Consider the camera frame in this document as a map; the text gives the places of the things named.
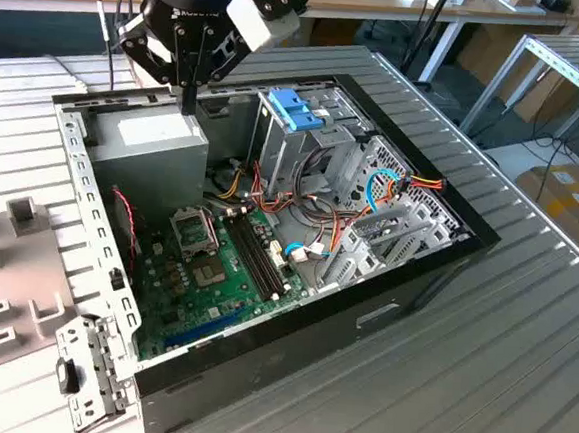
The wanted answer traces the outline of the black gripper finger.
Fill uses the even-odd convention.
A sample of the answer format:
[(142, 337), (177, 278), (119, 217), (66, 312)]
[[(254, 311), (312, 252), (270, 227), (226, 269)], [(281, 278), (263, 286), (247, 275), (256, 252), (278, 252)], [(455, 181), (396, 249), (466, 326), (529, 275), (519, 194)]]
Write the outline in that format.
[(198, 88), (221, 81), (247, 56), (248, 45), (233, 26), (205, 26), (188, 88), (187, 114), (194, 115)]
[(185, 30), (170, 19), (137, 16), (120, 31), (128, 57), (160, 84), (169, 84), (182, 113), (187, 111), (191, 68), (184, 50)]

